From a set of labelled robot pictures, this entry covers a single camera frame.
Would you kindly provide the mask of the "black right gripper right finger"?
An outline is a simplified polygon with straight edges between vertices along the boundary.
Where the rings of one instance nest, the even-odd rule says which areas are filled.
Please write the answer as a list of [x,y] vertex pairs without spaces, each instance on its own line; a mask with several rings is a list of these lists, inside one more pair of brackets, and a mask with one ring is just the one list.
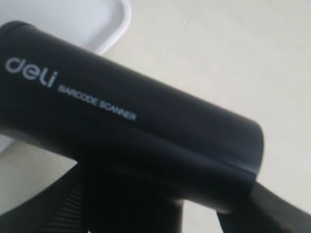
[[217,213],[224,233],[309,233],[311,215],[280,198],[260,183],[236,211]]

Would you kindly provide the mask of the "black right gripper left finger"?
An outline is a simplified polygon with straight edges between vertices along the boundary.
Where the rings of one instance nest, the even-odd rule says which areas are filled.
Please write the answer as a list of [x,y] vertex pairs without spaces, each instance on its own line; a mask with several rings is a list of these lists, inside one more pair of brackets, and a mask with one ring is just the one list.
[[92,217],[89,163],[78,163],[35,196],[43,205],[37,233],[97,233]]

